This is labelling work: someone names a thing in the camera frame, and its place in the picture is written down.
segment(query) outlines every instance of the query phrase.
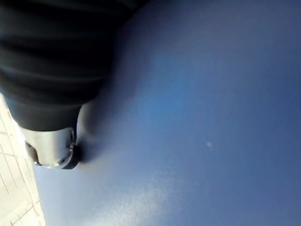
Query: dark fabric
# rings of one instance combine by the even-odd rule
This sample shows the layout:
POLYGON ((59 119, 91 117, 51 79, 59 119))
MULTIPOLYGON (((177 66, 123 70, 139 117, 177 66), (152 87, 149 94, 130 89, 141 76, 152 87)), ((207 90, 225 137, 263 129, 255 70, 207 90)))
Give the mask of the dark fabric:
POLYGON ((49 130, 33 117, 94 98, 110 72, 116 30, 144 3, 0 0, 0 91, 14 119, 49 130))

